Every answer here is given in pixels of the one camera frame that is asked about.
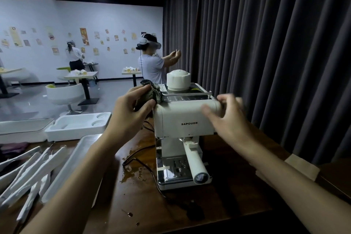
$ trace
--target dark curtain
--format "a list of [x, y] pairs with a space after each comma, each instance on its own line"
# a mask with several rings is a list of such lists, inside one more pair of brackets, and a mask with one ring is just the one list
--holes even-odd
[[351, 0], [165, 0], [164, 55], [314, 164], [350, 156]]

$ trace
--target vr headset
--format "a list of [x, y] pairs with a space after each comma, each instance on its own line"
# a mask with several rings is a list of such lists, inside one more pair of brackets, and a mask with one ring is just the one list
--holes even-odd
[[140, 37], [139, 44], [150, 44], [155, 49], [161, 49], [160, 43], [149, 41], [148, 39], [144, 38], [144, 36], [145, 36], [145, 33], [143, 33], [142, 36]]

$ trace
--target person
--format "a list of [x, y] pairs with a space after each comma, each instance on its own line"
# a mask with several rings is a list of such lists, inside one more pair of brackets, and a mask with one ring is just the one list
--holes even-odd
[[161, 44], [157, 42], [157, 38], [149, 33], [142, 35], [136, 47], [137, 50], [143, 52], [143, 54], [140, 52], [138, 63], [144, 79], [156, 84], [165, 84], [167, 82], [165, 68], [176, 64], [182, 53], [180, 50], [175, 50], [168, 56], [159, 57], [156, 49], [160, 48]]
[[82, 61], [85, 56], [79, 48], [76, 48], [76, 44], [72, 40], [67, 42], [66, 54], [71, 70], [83, 70], [85, 68]]
[[[156, 104], [152, 99], [139, 111], [134, 111], [133, 104], [149, 90], [150, 85], [137, 86], [117, 99], [105, 132], [22, 233], [83, 232], [107, 166], [115, 153], [138, 133]], [[311, 233], [351, 233], [351, 205], [318, 186], [256, 141], [240, 109], [240, 98], [224, 94], [217, 99], [226, 104], [224, 117], [218, 117], [205, 105], [201, 108], [203, 114], [212, 122], [218, 135], [264, 175], [305, 227]]]

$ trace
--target white espresso machine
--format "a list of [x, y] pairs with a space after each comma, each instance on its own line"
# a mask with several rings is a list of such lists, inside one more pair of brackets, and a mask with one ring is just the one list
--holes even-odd
[[162, 102], [153, 109], [159, 189], [211, 183], [199, 137], [214, 134], [214, 128], [200, 107], [207, 104], [219, 115], [221, 104], [211, 92], [191, 83], [190, 73], [184, 70], [168, 73], [167, 85], [159, 86]]

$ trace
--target white foam tray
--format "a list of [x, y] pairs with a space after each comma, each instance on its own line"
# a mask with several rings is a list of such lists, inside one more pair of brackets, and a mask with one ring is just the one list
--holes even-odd
[[54, 124], [53, 118], [0, 122], [0, 143], [43, 142], [45, 130]]
[[45, 134], [49, 142], [75, 140], [85, 135], [100, 134], [106, 129], [110, 117], [111, 112], [62, 116], [45, 130]]
[[90, 146], [101, 136], [101, 134], [95, 135], [87, 135], [84, 136], [77, 143], [74, 151], [68, 158], [65, 165], [60, 170], [59, 174], [57, 174], [54, 181], [51, 183], [50, 187], [47, 189], [46, 193], [41, 199], [42, 203], [46, 203], [50, 201], [52, 197], [58, 192], [58, 190], [63, 186], [69, 176], [72, 175], [77, 166], [81, 163], [86, 153], [88, 152]]

